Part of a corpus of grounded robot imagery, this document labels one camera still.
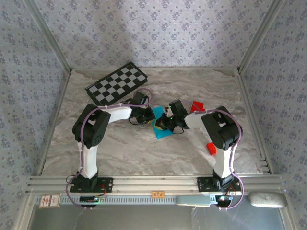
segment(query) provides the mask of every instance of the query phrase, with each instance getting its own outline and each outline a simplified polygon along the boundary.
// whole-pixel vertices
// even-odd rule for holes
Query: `marble surface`
[[[206,109],[224,105],[244,130],[235,154],[235,172],[262,173],[235,77],[205,69],[144,72],[148,75],[144,87],[154,93],[152,107],[166,107],[174,99],[204,102]],[[109,71],[71,73],[43,175],[69,175],[78,170],[79,152],[72,126],[86,105],[92,103],[85,87],[107,74]],[[117,121],[108,125],[98,147],[97,167],[100,175],[211,174],[215,157],[206,149],[208,142],[208,134],[200,129],[157,140],[151,125],[133,126],[128,120]]]

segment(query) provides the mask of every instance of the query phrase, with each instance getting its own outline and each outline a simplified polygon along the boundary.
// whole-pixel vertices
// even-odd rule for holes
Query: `white tube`
[[[102,109],[102,111],[106,111],[111,114],[109,123],[118,120],[129,119],[132,109],[130,107],[117,107],[113,109]]]
[[[204,116],[204,114],[189,114],[184,118],[184,121],[187,124],[188,128],[201,128],[206,130],[205,125],[202,122],[201,117]]]
[[[230,151],[231,148],[229,148],[227,151],[224,151],[223,149],[216,149],[216,163],[214,166],[214,172],[221,178],[231,175],[229,167]]]
[[[79,146],[79,158],[80,158],[80,167],[79,170],[81,169],[81,147],[82,143],[78,142]],[[84,176],[85,178],[91,179],[95,174],[98,172],[97,165],[96,165],[96,158],[97,158],[97,148],[98,145],[90,147],[89,149],[84,146],[84,168],[81,172],[81,175]]]

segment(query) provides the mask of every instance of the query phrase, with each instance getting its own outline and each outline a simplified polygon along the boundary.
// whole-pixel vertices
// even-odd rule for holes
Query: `orange label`
[[[153,191],[152,192],[152,198],[155,198],[155,199],[165,198],[165,192],[163,192],[163,191]]]

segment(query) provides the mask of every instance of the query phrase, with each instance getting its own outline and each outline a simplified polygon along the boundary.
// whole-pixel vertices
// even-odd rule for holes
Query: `blue cloth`
[[[152,126],[153,126],[154,133],[155,133],[157,139],[161,139],[161,138],[165,138],[165,137],[168,137],[170,135],[173,135],[173,133],[170,130],[164,130],[163,131],[163,130],[159,130],[156,127],[154,127],[156,120],[159,119],[160,117],[162,117],[162,114],[164,113],[163,107],[160,106],[160,107],[154,108],[153,113],[155,115],[155,120],[152,122]]]

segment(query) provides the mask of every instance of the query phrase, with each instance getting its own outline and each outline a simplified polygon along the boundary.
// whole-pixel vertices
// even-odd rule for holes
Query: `red cube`
[[[213,142],[207,144],[207,149],[208,149],[211,156],[214,156],[216,154],[216,148],[215,148]]]

